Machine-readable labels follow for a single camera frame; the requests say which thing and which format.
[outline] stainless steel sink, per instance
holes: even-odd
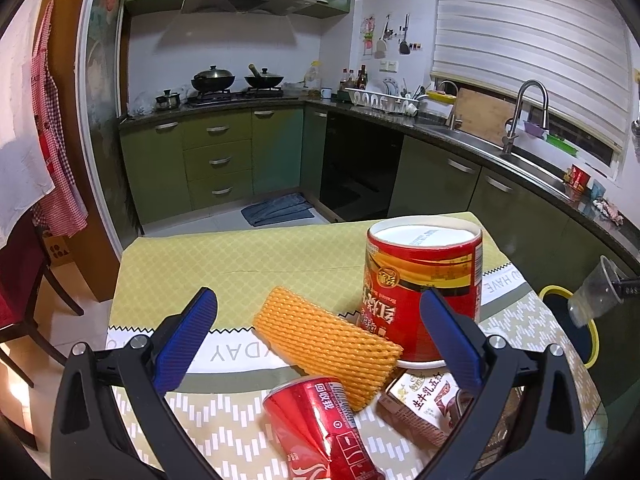
[[[509,153],[508,155],[505,155],[502,153],[502,147],[497,144],[459,130],[449,130],[444,126],[416,124],[415,128],[430,135],[453,139],[466,149],[487,155],[497,164],[508,168],[524,178],[532,180],[536,184],[539,184],[549,190],[551,193],[569,200],[569,197],[566,194],[564,181],[556,177],[554,174],[549,173],[547,170],[540,168],[537,164],[534,164],[521,155],[516,153]]]

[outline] apron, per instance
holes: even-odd
[[[53,236],[72,236],[86,227],[87,211],[66,158],[58,88],[49,72],[47,44],[53,0],[47,4],[31,58],[31,97],[40,148],[55,188],[33,206],[33,221]]]

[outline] cutting board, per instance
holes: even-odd
[[[515,105],[463,88],[456,99],[456,117],[460,130],[502,146],[504,123],[513,117]]]

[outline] plastic measuring cup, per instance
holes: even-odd
[[[581,327],[591,319],[602,316],[623,302],[614,284],[626,276],[606,256],[601,256],[595,269],[568,300],[569,316],[574,325]]]

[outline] small pot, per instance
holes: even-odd
[[[191,85],[199,92],[220,92],[229,88],[235,80],[236,76],[229,70],[211,65],[209,70],[203,70],[193,76]]]
[[[266,68],[263,68],[260,73],[254,64],[249,65],[249,70],[251,70],[253,75],[248,75],[244,79],[252,88],[273,88],[274,86],[278,86],[284,79],[284,76],[270,74]]]
[[[173,110],[180,107],[180,94],[171,90],[165,90],[164,95],[156,97],[156,109],[157,110]]]

